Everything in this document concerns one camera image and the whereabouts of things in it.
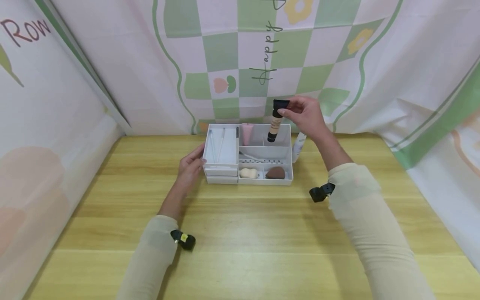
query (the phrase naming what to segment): black wrist sensor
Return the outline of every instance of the black wrist sensor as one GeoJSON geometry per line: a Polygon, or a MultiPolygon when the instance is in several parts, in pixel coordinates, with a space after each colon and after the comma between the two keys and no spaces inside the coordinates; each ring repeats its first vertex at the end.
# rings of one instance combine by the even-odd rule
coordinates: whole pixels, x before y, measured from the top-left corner
{"type": "Polygon", "coordinates": [[[312,198],[313,202],[322,202],[325,200],[335,189],[335,185],[333,183],[327,183],[322,185],[321,187],[312,188],[309,193],[310,197],[312,198]]]}
{"type": "Polygon", "coordinates": [[[170,235],[172,236],[173,240],[183,249],[188,251],[193,250],[196,242],[196,239],[193,235],[185,234],[178,229],[171,231],[170,235]]]}

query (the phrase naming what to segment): green checkered backdrop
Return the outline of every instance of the green checkered backdrop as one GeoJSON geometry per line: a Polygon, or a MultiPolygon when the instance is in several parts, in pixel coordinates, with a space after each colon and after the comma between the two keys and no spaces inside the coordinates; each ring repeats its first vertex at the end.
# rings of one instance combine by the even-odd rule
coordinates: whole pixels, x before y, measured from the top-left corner
{"type": "Polygon", "coordinates": [[[359,7],[304,1],[299,12],[284,1],[166,1],[162,42],[185,78],[178,96],[199,108],[196,132],[209,123],[269,122],[274,98],[298,94],[319,99],[331,116],[353,88],[344,70],[355,69],[384,22],[372,16],[353,25],[359,7]]]}

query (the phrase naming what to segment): wooden tabletop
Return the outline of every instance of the wooden tabletop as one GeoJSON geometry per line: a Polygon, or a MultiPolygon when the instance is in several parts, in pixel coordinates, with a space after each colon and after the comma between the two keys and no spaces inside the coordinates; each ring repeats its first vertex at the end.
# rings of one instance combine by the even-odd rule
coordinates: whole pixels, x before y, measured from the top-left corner
{"type": "MultiPolygon", "coordinates": [[[[140,235],[177,175],[178,161],[204,136],[124,137],[110,151],[28,300],[115,299],[140,235]]],[[[480,276],[440,219],[372,135],[339,136],[379,181],[438,299],[480,299],[480,276]]],[[[181,229],[197,239],[178,251],[164,300],[371,299],[357,254],[328,202],[308,191],[326,182],[307,140],[290,187],[209,185],[189,197],[181,229]]]]}

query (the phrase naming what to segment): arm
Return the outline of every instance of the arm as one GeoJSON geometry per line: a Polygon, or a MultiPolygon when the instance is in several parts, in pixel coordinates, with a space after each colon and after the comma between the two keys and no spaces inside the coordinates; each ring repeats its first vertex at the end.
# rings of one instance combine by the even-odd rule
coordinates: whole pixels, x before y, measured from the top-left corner
{"type": "Polygon", "coordinates": [[[435,299],[400,226],[365,166],[358,166],[326,127],[318,102],[297,96],[280,111],[317,145],[335,190],[330,208],[365,269],[375,300],[435,299]]]}
{"type": "Polygon", "coordinates": [[[117,294],[117,300],[155,300],[165,272],[173,262],[177,244],[170,232],[178,229],[183,200],[197,181],[204,161],[204,145],[180,161],[179,175],[158,215],[148,223],[133,253],[117,294]]]}

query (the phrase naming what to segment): white makeup organizer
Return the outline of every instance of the white makeup organizer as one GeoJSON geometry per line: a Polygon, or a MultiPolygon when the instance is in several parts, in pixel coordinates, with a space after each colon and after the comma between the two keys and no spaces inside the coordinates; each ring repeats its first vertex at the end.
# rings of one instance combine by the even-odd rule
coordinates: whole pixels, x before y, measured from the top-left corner
{"type": "Polygon", "coordinates": [[[291,185],[293,180],[290,124],[281,124],[273,143],[267,141],[270,124],[253,124],[250,142],[243,146],[240,124],[210,124],[203,158],[208,183],[291,185]],[[285,171],[285,179],[267,179],[274,167],[285,171]],[[243,168],[256,169],[256,179],[240,178],[243,168]]]}

